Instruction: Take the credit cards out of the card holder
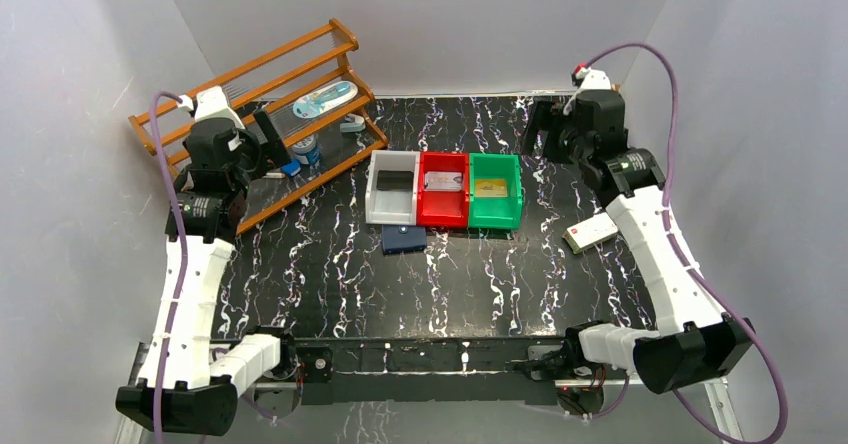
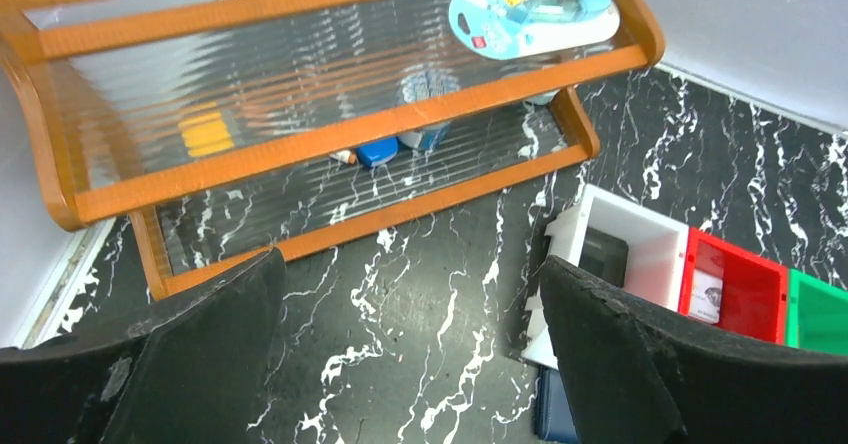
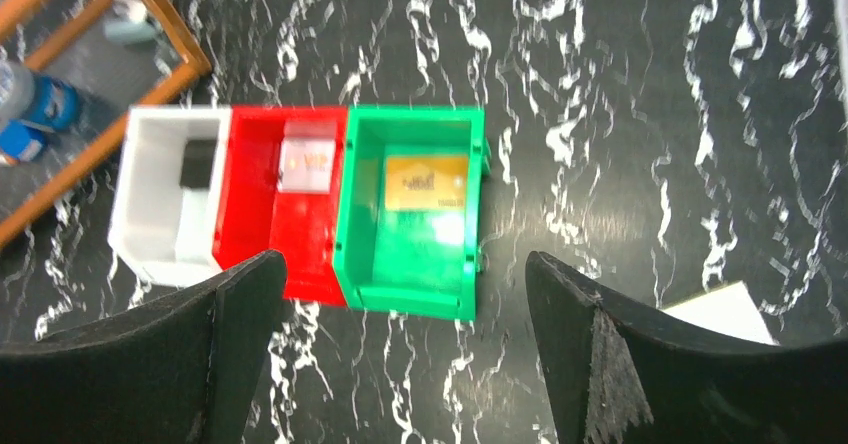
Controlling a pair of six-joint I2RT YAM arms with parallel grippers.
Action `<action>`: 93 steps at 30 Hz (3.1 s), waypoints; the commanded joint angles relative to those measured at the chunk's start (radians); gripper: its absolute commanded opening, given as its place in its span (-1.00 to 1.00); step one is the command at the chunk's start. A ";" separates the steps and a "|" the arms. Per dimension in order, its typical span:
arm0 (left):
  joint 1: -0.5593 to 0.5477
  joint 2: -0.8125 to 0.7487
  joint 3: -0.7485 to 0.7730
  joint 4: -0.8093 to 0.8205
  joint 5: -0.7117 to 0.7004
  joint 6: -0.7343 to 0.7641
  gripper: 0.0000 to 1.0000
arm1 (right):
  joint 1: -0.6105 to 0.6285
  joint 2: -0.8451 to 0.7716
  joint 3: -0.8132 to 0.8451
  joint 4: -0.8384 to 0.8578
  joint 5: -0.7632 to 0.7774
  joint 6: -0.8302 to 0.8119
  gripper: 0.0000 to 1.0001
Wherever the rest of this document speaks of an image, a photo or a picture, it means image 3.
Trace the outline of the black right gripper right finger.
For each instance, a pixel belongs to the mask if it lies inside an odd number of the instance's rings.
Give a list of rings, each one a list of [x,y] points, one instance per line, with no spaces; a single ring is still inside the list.
[[[845,340],[778,347],[669,316],[534,251],[527,302],[562,443],[843,443]]]

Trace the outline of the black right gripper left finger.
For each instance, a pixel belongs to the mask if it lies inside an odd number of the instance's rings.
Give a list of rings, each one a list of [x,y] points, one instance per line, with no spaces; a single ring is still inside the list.
[[[274,325],[265,251],[112,317],[1,349],[5,443],[236,443]]]

